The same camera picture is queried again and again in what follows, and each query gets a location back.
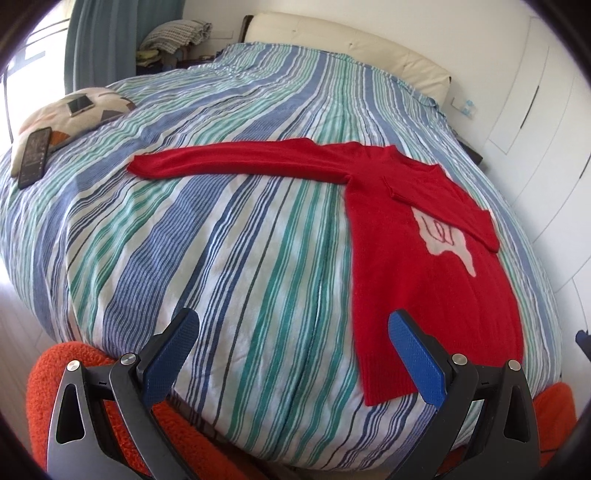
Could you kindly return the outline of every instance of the white wardrobe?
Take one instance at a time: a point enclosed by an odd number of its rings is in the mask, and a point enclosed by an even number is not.
[[[591,326],[591,89],[538,18],[482,154],[550,278],[563,331],[563,381],[580,414],[591,398],[591,364],[574,342]]]

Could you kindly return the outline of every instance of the curtain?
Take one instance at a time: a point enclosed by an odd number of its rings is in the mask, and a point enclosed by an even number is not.
[[[66,93],[135,76],[135,51],[155,27],[183,17],[184,0],[76,0],[66,39]]]

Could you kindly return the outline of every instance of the striped bedspread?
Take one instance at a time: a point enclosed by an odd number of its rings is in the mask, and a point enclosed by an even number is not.
[[[394,466],[433,408],[417,394],[363,404],[343,187],[246,175],[146,181],[125,170],[134,154],[187,145],[359,141],[440,163],[490,209],[519,302],[531,389],[558,380],[559,329],[545,274],[432,99],[345,55],[258,43],[113,88],[138,108],[52,155],[41,181],[21,192],[8,156],[2,166],[4,260],[54,338],[118,356],[192,307],[202,331],[175,402],[198,428],[294,466]]]

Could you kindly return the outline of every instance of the cream leather headboard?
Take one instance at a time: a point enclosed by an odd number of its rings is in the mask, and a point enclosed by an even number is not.
[[[450,73],[402,45],[344,25],[300,15],[267,12],[255,15],[246,42],[289,43],[346,53],[355,60],[390,72],[441,106]]]

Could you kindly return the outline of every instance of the metal screw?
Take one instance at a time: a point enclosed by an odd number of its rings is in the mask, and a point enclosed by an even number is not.
[[[461,353],[454,353],[452,356],[452,361],[456,365],[466,365],[468,363],[466,355],[462,355]]]
[[[121,357],[121,363],[123,365],[131,365],[135,363],[135,353],[126,353],[124,356]]]
[[[508,365],[509,368],[511,368],[515,372],[521,370],[521,364],[517,360],[509,360]]]
[[[78,360],[72,360],[66,367],[70,372],[75,372],[80,368],[80,362]]]

